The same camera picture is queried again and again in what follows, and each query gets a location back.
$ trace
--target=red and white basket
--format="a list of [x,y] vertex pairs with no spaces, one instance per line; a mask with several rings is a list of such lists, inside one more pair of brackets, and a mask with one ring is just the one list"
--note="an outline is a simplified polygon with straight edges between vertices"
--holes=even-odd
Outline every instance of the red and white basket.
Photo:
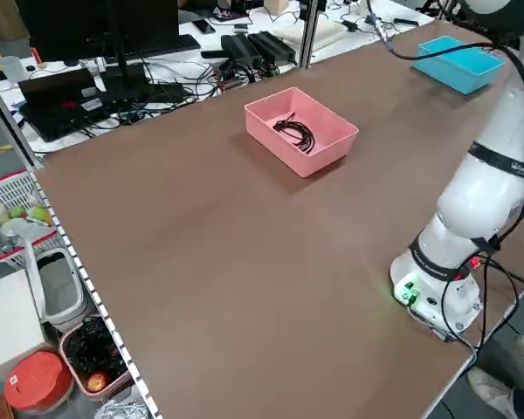
[[[29,198],[34,189],[35,183],[31,179],[29,172],[25,170],[2,176],[0,177],[0,203],[7,209],[21,205],[28,210],[31,207]],[[53,231],[33,242],[33,251],[36,256],[44,251],[58,247],[63,246],[57,231]],[[0,262],[6,263],[13,268],[25,267],[23,249],[23,247],[17,247],[8,253],[3,253],[0,249]]]

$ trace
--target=brown table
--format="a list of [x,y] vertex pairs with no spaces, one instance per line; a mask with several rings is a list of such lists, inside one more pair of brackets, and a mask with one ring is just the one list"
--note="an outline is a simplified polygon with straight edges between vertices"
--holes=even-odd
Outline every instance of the brown table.
[[[430,24],[396,39],[477,36]],[[500,95],[379,44],[51,155],[38,179],[166,418],[420,417],[469,353],[409,319],[388,269]],[[297,86],[361,133],[300,179],[243,105]],[[524,227],[499,256],[524,275]],[[489,321],[512,301],[491,276]]]

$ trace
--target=blue plastic bin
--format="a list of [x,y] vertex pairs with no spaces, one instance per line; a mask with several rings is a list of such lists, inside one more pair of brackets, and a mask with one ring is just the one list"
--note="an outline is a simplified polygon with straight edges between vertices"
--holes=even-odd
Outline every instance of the blue plastic bin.
[[[418,54],[427,55],[464,44],[451,37],[441,37],[421,44]],[[470,48],[416,61],[414,67],[463,94],[469,94],[492,83],[504,64],[505,60],[480,48]]]

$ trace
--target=computer monitor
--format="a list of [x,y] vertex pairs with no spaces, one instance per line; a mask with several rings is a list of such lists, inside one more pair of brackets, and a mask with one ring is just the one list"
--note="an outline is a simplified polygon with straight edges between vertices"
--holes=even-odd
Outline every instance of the computer monitor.
[[44,61],[114,57],[113,27],[118,24],[127,55],[170,49],[178,41],[176,0],[16,0]]

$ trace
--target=pink plastic bin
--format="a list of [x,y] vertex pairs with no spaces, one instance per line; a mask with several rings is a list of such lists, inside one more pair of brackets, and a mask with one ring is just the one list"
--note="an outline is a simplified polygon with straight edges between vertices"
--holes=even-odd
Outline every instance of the pink plastic bin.
[[93,400],[95,402],[101,402],[106,400],[107,398],[113,397],[116,395],[119,391],[121,391],[123,388],[125,388],[131,381],[132,381],[132,375],[130,374],[130,371],[127,371],[123,375],[121,375],[119,378],[111,382],[108,386],[103,388],[101,391],[98,391],[97,393],[91,393],[87,391],[86,388],[86,377],[79,376],[79,374],[76,372],[75,369],[73,369],[72,364],[70,364],[70,361],[68,360],[68,357],[66,356],[64,350],[66,346],[66,342],[70,339],[70,335],[74,333],[76,330],[78,330],[80,327],[83,326],[83,323],[79,323],[77,326],[70,329],[68,332],[64,333],[64,336],[62,336],[62,339],[60,340],[60,356],[70,368],[70,372],[73,375],[73,378],[75,379],[76,383],[78,384],[79,389],[81,392],[86,395],[90,400]]
[[[293,120],[314,134],[313,151],[306,155],[294,138],[273,129],[295,112]],[[359,129],[303,93],[297,87],[245,105],[246,131],[300,177],[307,177],[346,155]]]

